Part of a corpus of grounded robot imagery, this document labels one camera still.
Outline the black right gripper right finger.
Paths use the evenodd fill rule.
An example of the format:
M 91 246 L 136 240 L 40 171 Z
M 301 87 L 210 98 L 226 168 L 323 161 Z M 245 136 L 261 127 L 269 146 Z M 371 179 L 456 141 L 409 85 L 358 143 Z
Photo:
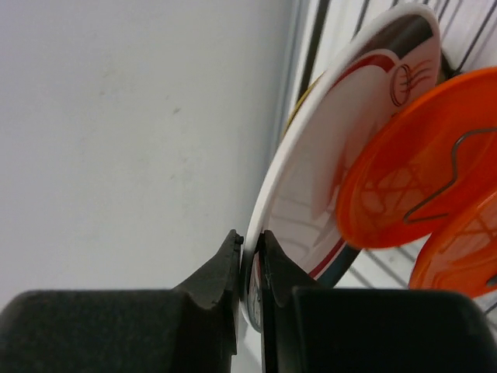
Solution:
M 265 372 L 494 372 L 496 343 L 469 298 L 325 288 L 272 232 L 257 243 Z

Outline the white plate dark red rim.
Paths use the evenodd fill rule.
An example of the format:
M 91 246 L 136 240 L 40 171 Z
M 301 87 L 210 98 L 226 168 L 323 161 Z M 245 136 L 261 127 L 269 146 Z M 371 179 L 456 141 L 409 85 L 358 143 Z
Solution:
M 436 13 L 404 3 L 381 13 L 335 56 L 290 116 L 259 191 L 242 254 L 243 313 L 261 330 L 257 242 L 271 231 L 306 274 L 321 276 L 343 249 L 335 201 L 369 140 L 437 80 L 441 40 Z

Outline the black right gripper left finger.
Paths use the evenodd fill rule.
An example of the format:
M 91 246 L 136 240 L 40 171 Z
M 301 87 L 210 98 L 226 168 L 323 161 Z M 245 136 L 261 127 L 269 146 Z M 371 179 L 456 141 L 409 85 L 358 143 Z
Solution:
M 228 372 L 243 238 L 171 289 L 27 291 L 1 313 L 3 372 Z

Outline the orange plastic plate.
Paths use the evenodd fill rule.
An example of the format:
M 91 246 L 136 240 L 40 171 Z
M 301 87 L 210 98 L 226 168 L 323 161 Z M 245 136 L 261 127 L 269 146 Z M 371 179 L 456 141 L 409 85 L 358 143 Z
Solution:
M 496 192 L 482 194 L 431 234 L 408 286 L 469 298 L 496 290 Z
M 339 231 L 383 249 L 422 238 L 496 185 L 496 70 L 458 75 L 409 104 L 362 150 L 340 188 Z

